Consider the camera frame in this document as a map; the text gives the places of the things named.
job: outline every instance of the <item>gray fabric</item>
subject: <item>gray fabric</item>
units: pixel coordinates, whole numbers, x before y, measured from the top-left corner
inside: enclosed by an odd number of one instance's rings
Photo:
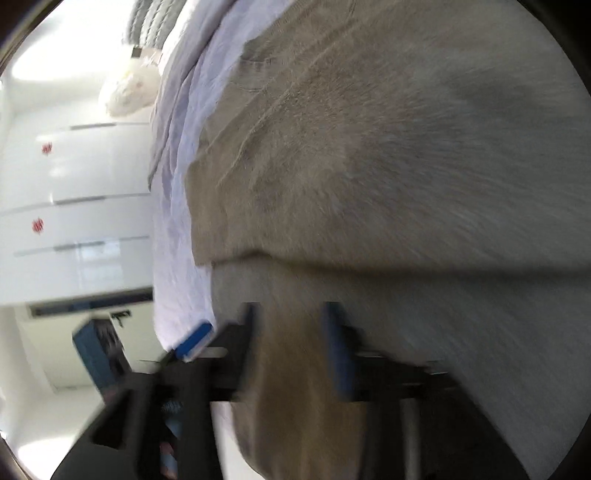
[[[162,49],[186,0],[137,0],[129,18],[124,42]]]
[[[302,394],[309,384],[301,377],[321,369],[324,350],[318,341],[300,340],[301,331],[321,335],[324,301],[342,302],[375,348],[404,361],[447,365],[534,480],[550,476],[591,413],[591,274],[360,275],[251,258],[214,268],[212,296],[218,319],[238,318],[242,302],[261,304],[263,336],[249,368],[254,380],[245,384],[235,424],[242,453],[267,479],[308,478],[282,463],[317,444],[302,425],[332,425],[323,432],[325,445],[359,435],[354,425],[362,413],[331,424],[328,401],[307,421],[281,416],[309,403],[309,394]],[[330,398],[330,385],[313,385]],[[291,429],[297,434],[281,434]],[[334,445],[329,452],[319,448],[310,461],[327,463],[331,471],[350,458]],[[349,476],[309,478],[353,479],[354,460]],[[275,474],[265,468],[269,464]]]
[[[514,0],[302,0],[250,42],[186,178],[216,317],[265,309],[237,406],[247,458],[342,478],[358,431],[314,460],[305,428],[281,434],[309,424],[290,423],[308,390],[285,378],[322,361],[297,326],[340,300],[376,347],[450,365],[547,478],[591,410],[589,132],[574,68]]]

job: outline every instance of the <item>white cloth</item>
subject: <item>white cloth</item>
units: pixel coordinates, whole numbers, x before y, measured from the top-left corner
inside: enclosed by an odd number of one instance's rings
[[[195,159],[199,134],[243,45],[271,25],[290,3],[200,0],[164,69],[152,119],[151,188],[154,326],[165,349],[178,345],[202,320],[216,325],[210,267],[194,264],[184,192],[184,176]]]
[[[168,65],[168,62],[175,52],[178,43],[181,41],[181,38],[184,37],[198,3],[199,0],[187,0],[185,2],[183,9],[178,15],[177,22],[174,24],[173,29],[168,34],[168,37],[166,37],[164,45],[162,46],[162,56],[158,62],[160,75],[164,73],[164,69],[166,65]]]

